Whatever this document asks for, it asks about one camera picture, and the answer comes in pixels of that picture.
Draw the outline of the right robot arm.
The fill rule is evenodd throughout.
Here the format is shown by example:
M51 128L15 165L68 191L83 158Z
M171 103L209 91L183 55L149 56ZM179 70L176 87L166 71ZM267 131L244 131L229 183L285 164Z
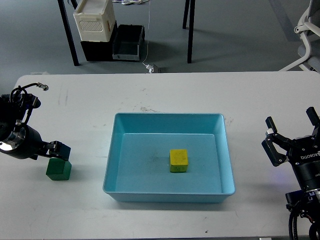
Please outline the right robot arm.
M290 212L288 233L291 240L298 237L298 218L310 222L308 237L320 238L320 117L310 106L306 114L314 126L311 135L289 139L278 133L272 117L267 117L266 137L261 145L270 162L277 167L289 162L300 190L288 192L286 208Z

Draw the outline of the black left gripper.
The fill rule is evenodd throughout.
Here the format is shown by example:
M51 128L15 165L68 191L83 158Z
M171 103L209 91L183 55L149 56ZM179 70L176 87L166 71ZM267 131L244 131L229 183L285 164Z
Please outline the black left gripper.
M0 142L0 152L16 159L37 160L40 150L43 157L64 161L69 161L71 153L71 148L60 141L44 142L39 132L28 125Z

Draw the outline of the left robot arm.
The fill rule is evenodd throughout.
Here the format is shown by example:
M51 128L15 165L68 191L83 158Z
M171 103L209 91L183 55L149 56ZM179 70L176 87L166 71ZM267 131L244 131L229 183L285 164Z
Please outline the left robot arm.
M28 125L33 110L41 106L38 97L27 92L32 86L49 89L46 84L35 82L19 85L0 96L0 152L16 159L36 160L42 156L68 161L69 146L56 140L43 141L39 132Z

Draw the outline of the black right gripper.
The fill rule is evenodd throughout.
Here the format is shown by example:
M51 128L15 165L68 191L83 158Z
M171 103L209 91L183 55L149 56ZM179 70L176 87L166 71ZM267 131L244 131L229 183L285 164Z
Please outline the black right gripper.
M284 137L268 116L265 120L268 130L261 145L274 167L289 161L301 190L310 192L320 189L320 118L313 106L306 110L306 114L314 126L311 136L294 140ZM286 154L278 152L275 145Z

